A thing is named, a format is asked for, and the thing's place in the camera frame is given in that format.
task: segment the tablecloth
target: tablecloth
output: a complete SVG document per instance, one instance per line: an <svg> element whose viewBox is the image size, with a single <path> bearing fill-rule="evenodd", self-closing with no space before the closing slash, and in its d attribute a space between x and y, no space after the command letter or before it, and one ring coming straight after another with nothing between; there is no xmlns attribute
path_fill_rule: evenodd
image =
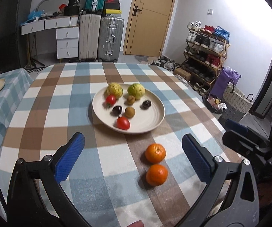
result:
<svg viewBox="0 0 272 227"><path fill-rule="evenodd" d="M0 91L0 146L16 108L33 79L24 69L16 69L0 74L5 86Z"/></svg>
<svg viewBox="0 0 272 227"><path fill-rule="evenodd" d="M141 83L165 106L165 119L155 130L124 135L102 124L92 111L96 92L111 82ZM67 143L75 132L85 135L85 148L61 186L93 226L174 226L196 201L205 184L185 156L181 139L191 133L212 155L237 162L237 153L222 144L223 127L173 74L157 66L127 63L67 63L38 75L18 106L0 153L0 185L7 196L18 158L42 159ZM145 180L150 164L143 153L162 144L167 181L151 188ZM50 213L56 215L40 183Z"/></svg>

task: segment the drawer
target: drawer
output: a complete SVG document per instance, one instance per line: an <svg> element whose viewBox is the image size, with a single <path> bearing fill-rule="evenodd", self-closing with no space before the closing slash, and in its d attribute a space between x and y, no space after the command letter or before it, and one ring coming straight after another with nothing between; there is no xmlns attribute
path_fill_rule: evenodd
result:
<svg viewBox="0 0 272 227"><path fill-rule="evenodd" d="M77 17L71 17L70 26L76 26L78 22L78 16Z"/></svg>
<svg viewBox="0 0 272 227"><path fill-rule="evenodd" d="M79 27L57 29L56 39L78 38Z"/></svg>
<svg viewBox="0 0 272 227"><path fill-rule="evenodd" d="M70 17L47 19L45 21L44 29L46 30L66 26L70 26Z"/></svg>
<svg viewBox="0 0 272 227"><path fill-rule="evenodd" d="M58 39L57 49L78 48L78 38Z"/></svg>
<svg viewBox="0 0 272 227"><path fill-rule="evenodd" d="M28 23L21 27L21 34L29 34L36 31L43 31L44 30L44 20L39 20L35 22Z"/></svg>
<svg viewBox="0 0 272 227"><path fill-rule="evenodd" d="M57 49L57 59L78 57L78 47L69 49Z"/></svg>

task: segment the door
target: door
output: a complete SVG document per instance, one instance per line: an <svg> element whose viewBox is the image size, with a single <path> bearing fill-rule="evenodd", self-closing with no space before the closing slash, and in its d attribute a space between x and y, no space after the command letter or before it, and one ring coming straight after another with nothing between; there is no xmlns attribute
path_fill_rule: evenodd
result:
<svg viewBox="0 0 272 227"><path fill-rule="evenodd" d="M158 57L173 0L135 0L125 54Z"/></svg>

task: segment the black basket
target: black basket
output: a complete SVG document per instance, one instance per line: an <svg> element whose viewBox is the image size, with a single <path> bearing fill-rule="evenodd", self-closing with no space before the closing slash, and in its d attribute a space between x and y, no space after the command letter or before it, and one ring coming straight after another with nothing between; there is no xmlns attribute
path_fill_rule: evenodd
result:
<svg viewBox="0 0 272 227"><path fill-rule="evenodd" d="M214 113L214 114L222 114L222 113L224 113L224 112L225 112L225 109L223 109L223 111L218 110L218 109L214 108L214 107L208 102L207 99L208 99L209 96L212 96L213 98L216 98L216 99L217 99L217 97L216 97L215 95L206 93L206 94L202 97L202 101L203 101L203 104L207 107L207 109L208 109L209 111L211 111L212 113Z"/></svg>

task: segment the basket handle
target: basket handle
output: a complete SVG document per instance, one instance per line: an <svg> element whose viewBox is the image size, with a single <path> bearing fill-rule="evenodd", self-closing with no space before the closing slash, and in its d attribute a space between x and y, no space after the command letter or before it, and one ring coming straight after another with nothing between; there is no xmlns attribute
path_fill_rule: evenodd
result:
<svg viewBox="0 0 272 227"><path fill-rule="evenodd" d="M253 96L252 99L251 99L251 101L253 101L253 99L254 99L254 95L253 95L253 94L249 94L249 95L247 96L247 98L248 98L250 95Z"/></svg>
<svg viewBox="0 0 272 227"><path fill-rule="evenodd" d="M232 92L231 92L231 94L233 94L234 93L235 84L234 84L234 81L232 79L230 79L229 82L227 83L227 85L229 85L230 82L232 83Z"/></svg>

